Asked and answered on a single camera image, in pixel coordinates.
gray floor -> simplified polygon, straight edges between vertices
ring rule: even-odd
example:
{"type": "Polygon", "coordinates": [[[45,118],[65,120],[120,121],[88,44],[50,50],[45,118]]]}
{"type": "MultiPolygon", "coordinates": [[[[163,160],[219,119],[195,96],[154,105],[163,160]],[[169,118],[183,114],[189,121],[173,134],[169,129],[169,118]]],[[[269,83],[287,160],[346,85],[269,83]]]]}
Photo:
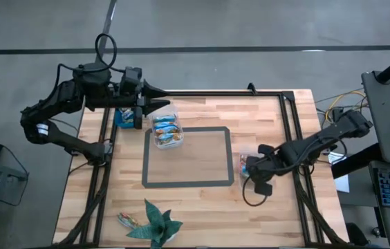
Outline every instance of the gray floor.
{"type": "MultiPolygon", "coordinates": [[[[0,49],[92,48],[109,0],[0,1],[0,49]]],[[[119,47],[390,45],[389,0],[119,0],[111,34],[119,47]]],[[[95,55],[0,55],[0,143],[30,172],[19,207],[0,206],[0,248],[50,244],[71,157],[53,145],[32,145],[19,111],[45,98],[57,63],[95,55]]],[[[316,100],[360,88],[362,72],[390,64],[390,50],[344,52],[186,53],[119,55],[117,66],[143,67],[164,89],[312,89],[316,100]]],[[[71,77],[64,71],[63,79],[71,77]]],[[[340,104],[355,104],[348,96],[340,104]]],[[[317,106],[326,109],[331,101],[317,106]]],[[[60,115],[78,126],[80,113],[60,115]]],[[[72,129],[59,125],[64,131],[72,129]]],[[[374,132],[346,141],[355,153],[374,132]]],[[[15,164],[9,160],[9,166],[15,164]]],[[[344,207],[347,221],[364,210],[344,207]]],[[[375,225],[365,216],[363,228],[375,225]]]]}

black metal frame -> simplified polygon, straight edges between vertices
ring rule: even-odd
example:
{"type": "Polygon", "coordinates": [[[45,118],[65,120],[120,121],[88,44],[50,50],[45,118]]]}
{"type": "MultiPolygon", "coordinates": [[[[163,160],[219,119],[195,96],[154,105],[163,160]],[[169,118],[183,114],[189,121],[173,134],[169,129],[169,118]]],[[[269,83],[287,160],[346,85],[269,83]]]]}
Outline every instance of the black metal frame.
{"type": "MultiPolygon", "coordinates": [[[[286,108],[286,101],[289,101],[290,106],[291,106],[291,111],[292,111],[292,116],[293,116],[293,122],[295,125],[295,132],[298,137],[298,139],[302,139],[302,133],[301,133],[301,126],[299,123],[299,116],[296,108],[296,103],[295,103],[295,97],[292,91],[258,91],[254,89],[253,85],[250,84],[249,87],[251,90],[243,90],[243,91],[170,91],[169,96],[171,97],[176,97],[176,96],[272,96],[272,97],[278,97],[279,103],[280,103],[280,109],[281,109],[281,117],[283,120],[283,125],[284,125],[284,132],[286,136],[286,140],[292,140],[292,135],[291,135],[291,130],[290,130],[290,125],[289,125],[289,120],[288,120],[288,115],[287,115],[287,108],[286,108]]],[[[102,119],[102,126],[100,129],[100,137],[99,141],[102,142],[104,140],[105,134],[106,134],[106,126],[107,122],[109,119],[109,109],[104,110],[103,114],[103,119],[102,119]]],[[[114,142],[116,139],[116,132],[117,128],[115,126],[115,117],[113,121],[113,126],[111,130],[111,136],[110,140],[111,142],[114,142]]],[[[110,154],[109,156],[109,161],[108,163],[104,166],[104,175],[103,175],[103,180],[100,186],[100,190],[105,190],[104,191],[104,196],[102,197],[100,203],[99,203],[99,208],[97,211],[97,218],[95,221],[95,232],[92,237],[92,242],[87,242],[87,233],[89,231],[89,220],[86,221],[84,227],[82,228],[81,231],[81,237],[79,240],[78,244],[53,244],[49,247],[45,248],[97,248],[100,243],[100,234],[101,234],[101,228],[102,228],[102,222],[103,222],[103,217],[104,217],[104,205],[106,201],[106,193],[107,189],[109,186],[109,176],[110,176],[110,171],[111,171],[111,161],[112,161],[112,156],[113,154],[110,154]]],[[[88,192],[88,201],[86,204],[86,210],[85,212],[88,212],[89,209],[91,208],[92,210],[95,209],[95,207],[91,207],[90,203],[92,200],[95,198],[95,191],[96,191],[96,182],[98,179],[98,174],[99,174],[100,168],[96,167],[94,168],[91,176],[91,182],[89,186],[89,192],[88,192]]],[[[293,179],[294,181],[299,181],[299,173],[298,171],[294,170],[292,171],[293,179]]],[[[307,187],[307,192],[312,200],[313,204],[316,205],[316,199],[315,199],[315,193],[313,190],[313,184],[312,184],[312,179],[310,177],[310,172],[308,168],[304,169],[304,179],[306,182],[306,187],[307,187]]],[[[305,245],[324,245],[324,238],[322,234],[322,229],[320,228],[319,224],[314,220],[314,225],[315,225],[315,232],[317,234],[317,243],[313,243],[310,239],[310,230],[308,228],[308,223],[307,223],[307,216],[306,216],[306,211],[304,208],[304,204],[302,201],[297,198],[298,202],[298,210],[299,210],[299,219],[301,222],[301,227],[302,227],[302,233],[303,233],[303,238],[304,238],[304,243],[305,245]]]]}

wooden table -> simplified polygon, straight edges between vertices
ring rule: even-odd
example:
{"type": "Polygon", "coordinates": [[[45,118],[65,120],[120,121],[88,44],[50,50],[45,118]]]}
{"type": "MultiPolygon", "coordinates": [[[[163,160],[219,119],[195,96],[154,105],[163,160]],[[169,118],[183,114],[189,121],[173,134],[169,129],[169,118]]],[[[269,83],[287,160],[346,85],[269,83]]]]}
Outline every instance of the wooden table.
{"type": "MultiPolygon", "coordinates": [[[[294,92],[301,129],[304,137],[307,137],[320,130],[312,92],[311,90],[294,92]]],[[[256,151],[261,143],[277,146],[286,141],[279,101],[276,97],[169,99],[178,107],[183,127],[226,126],[230,130],[234,165],[242,150],[256,151]]],[[[85,111],[80,129],[81,139],[88,142],[98,140],[102,112],[103,110],[96,110],[94,113],[85,111]]],[[[294,131],[292,115],[290,111],[288,113],[291,130],[294,131]]],[[[143,127],[142,131],[118,130],[100,246],[149,246],[149,241],[126,237],[125,234],[129,230],[117,220],[119,212],[126,212],[142,224],[146,224],[144,198],[156,204],[162,211],[172,209],[172,218],[184,223],[176,238],[166,243],[167,247],[304,245],[292,174],[274,177],[273,195],[266,203],[256,208],[243,202],[236,170],[235,182],[230,187],[145,189],[141,184],[141,177],[147,122],[144,122],[143,127]]],[[[84,158],[75,158],[71,169],[83,162],[84,158]]],[[[86,204],[91,172],[91,167],[86,166],[69,176],[54,242],[61,241],[81,217],[86,204]]],[[[312,179],[319,211],[336,233],[348,241],[329,165],[315,164],[312,179]]],[[[262,196],[250,193],[247,198],[250,202],[256,203],[262,196]]],[[[90,237],[93,234],[95,214],[96,212],[91,219],[90,237]]],[[[308,223],[313,241],[316,241],[310,213],[308,223]]]]}

